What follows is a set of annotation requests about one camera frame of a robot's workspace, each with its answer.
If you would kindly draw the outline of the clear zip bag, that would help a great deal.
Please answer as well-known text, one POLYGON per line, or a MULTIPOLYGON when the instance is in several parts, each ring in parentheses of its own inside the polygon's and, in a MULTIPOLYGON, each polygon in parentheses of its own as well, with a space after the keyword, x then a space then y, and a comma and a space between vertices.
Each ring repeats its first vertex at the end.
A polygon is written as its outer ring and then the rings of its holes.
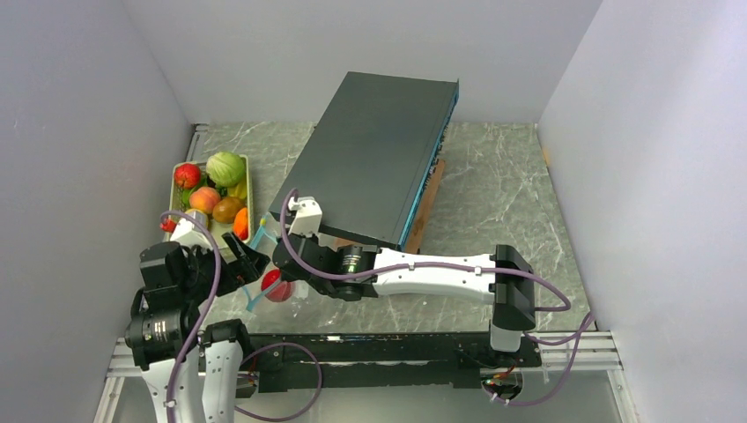
MULTIPOLYGON (((255 234, 252 236, 248 246, 257 249, 262 241, 270 241, 273 245, 277 244, 276 235, 269 231, 268 221, 270 214, 267 212, 260 218, 255 234)), ((270 302, 280 303, 289 299, 305 300, 309 295, 309 288, 297 284, 296 282, 282 281, 277 269, 268 271, 261 280, 261 288, 256 295, 253 295, 247 287, 243 287, 243 292, 247 297, 245 309, 249 313, 254 313, 255 307, 266 299, 270 302)))

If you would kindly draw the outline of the orange carrot piece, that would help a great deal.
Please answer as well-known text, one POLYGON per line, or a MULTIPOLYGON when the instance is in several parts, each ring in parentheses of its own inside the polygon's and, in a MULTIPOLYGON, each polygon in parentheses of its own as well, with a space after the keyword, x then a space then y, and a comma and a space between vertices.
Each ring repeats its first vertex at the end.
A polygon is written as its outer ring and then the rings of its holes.
POLYGON ((241 240, 246 241, 250 236, 250 223, 248 208, 241 208, 234 217, 233 233, 241 240))

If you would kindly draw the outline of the yellow lemon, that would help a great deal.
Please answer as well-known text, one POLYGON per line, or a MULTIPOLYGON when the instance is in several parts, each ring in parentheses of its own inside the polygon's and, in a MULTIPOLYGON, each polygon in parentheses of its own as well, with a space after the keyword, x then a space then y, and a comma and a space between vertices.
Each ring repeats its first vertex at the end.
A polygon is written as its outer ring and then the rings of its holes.
POLYGON ((199 222, 201 225, 209 227, 210 217, 204 211, 200 211, 197 209, 188 209, 185 211, 185 213, 199 222))

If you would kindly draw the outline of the orange peach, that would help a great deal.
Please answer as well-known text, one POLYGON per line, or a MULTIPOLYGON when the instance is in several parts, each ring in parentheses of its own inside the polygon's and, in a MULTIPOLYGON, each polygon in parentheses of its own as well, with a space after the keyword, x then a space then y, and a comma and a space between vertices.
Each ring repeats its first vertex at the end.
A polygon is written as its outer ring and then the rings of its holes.
POLYGON ((215 190, 205 187, 192 194, 189 206, 191 209, 197 209, 211 215, 213 207, 220 200, 221 198, 218 197, 215 190))

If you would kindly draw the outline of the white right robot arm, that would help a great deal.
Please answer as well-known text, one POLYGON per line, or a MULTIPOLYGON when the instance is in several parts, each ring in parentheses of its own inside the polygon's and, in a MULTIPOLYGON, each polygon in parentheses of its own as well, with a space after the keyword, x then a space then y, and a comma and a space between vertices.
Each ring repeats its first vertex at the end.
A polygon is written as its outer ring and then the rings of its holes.
POLYGON ((497 366, 515 359, 522 334, 536 327, 535 273, 509 245, 499 244, 491 254, 427 256, 357 245, 334 250, 315 238, 291 235, 278 242, 271 259, 282 279, 304 281, 332 299, 421 294, 489 305, 485 353, 497 366))

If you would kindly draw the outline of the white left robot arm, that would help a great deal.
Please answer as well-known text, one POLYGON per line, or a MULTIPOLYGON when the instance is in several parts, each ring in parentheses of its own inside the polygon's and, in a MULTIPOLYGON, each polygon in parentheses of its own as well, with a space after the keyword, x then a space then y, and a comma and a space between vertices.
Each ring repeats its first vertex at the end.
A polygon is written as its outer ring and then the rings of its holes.
POLYGON ((132 302, 125 343, 159 422, 232 422, 239 370, 253 358, 239 319, 202 326, 199 308, 260 279, 270 259, 235 234, 234 259, 210 247, 164 241, 140 254, 144 280, 132 302))

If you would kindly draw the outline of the pale green plastic basket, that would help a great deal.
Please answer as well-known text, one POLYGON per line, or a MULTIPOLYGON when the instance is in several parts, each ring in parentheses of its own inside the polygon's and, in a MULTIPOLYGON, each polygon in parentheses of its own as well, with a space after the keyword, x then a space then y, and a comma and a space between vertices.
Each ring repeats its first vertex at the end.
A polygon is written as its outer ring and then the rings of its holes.
POLYGON ((175 165, 168 208, 201 220, 223 251, 228 250, 224 234, 249 242, 254 214, 248 157, 216 152, 204 161, 175 165))

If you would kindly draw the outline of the brown kiwi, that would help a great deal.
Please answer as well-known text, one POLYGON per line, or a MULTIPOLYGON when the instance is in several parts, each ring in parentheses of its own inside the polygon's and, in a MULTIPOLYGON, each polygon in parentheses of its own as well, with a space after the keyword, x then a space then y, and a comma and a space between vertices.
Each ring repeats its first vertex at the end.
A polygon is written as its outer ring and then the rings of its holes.
POLYGON ((213 207, 211 216, 218 223, 231 224, 244 206, 244 201, 238 197, 224 197, 213 207))

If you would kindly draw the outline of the green cabbage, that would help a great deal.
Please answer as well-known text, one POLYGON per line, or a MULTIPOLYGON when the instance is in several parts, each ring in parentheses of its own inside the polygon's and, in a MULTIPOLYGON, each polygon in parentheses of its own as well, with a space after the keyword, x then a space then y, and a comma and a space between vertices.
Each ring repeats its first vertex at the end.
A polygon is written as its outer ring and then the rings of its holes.
POLYGON ((216 152, 208 158, 205 171, 217 186, 230 188, 245 178, 246 164, 238 154, 216 152))

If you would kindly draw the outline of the wooden board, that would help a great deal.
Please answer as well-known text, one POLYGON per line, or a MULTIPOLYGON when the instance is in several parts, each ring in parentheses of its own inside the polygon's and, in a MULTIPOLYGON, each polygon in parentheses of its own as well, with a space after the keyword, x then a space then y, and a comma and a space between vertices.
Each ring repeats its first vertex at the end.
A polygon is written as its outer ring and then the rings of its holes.
POLYGON ((321 232, 349 243, 418 252, 443 170, 444 163, 429 155, 357 161, 322 192, 321 232))

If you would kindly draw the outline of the red apple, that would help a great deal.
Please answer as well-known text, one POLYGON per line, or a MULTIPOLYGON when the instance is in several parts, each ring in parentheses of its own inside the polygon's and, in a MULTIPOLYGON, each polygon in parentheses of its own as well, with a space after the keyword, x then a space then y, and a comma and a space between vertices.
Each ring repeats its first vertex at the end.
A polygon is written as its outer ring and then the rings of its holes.
POLYGON ((193 163, 183 163, 173 172, 174 186, 181 189, 193 189, 202 180, 200 167, 193 163))

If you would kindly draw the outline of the grey network switch box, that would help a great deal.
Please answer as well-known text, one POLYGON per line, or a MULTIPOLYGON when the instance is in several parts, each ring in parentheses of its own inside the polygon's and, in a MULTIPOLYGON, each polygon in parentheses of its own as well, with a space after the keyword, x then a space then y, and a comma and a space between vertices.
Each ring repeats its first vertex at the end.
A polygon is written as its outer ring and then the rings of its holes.
POLYGON ((348 72, 272 201, 297 189, 320 231, 403 249, 459 99, 454 81, 348 72))

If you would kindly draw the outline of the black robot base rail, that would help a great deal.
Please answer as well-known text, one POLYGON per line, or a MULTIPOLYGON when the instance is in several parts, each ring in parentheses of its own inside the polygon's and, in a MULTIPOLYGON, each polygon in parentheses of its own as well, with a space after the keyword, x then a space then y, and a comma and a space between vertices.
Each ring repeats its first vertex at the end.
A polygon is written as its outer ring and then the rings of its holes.
POLYGON ((536 343, 496 352, 482 331, 370 334, 252 334, 257 357, 240 365, 261 393, 323 388, 448 385, 477 389, 503 368, 541 367, 536 343))

